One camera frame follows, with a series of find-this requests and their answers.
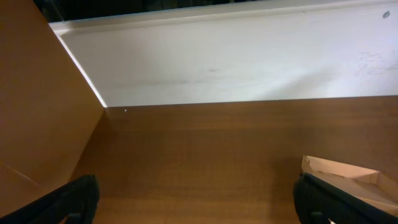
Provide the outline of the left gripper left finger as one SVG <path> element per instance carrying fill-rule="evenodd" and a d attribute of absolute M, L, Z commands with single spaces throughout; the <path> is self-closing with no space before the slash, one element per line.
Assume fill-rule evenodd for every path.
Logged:
<path fill-rule="evenodd" d="M 81 176 L 1 218 L 1 224 L 92 224 L 100 190 L 94 175 Z"/>

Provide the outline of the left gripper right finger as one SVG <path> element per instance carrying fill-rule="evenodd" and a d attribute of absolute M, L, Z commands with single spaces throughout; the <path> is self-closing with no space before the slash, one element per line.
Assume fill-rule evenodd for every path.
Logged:
<path fill-rule="evenodd" d="M 302 224 L 397 224 L 397 217 L 306 172 L 294 184 L 293 196 Z"/>

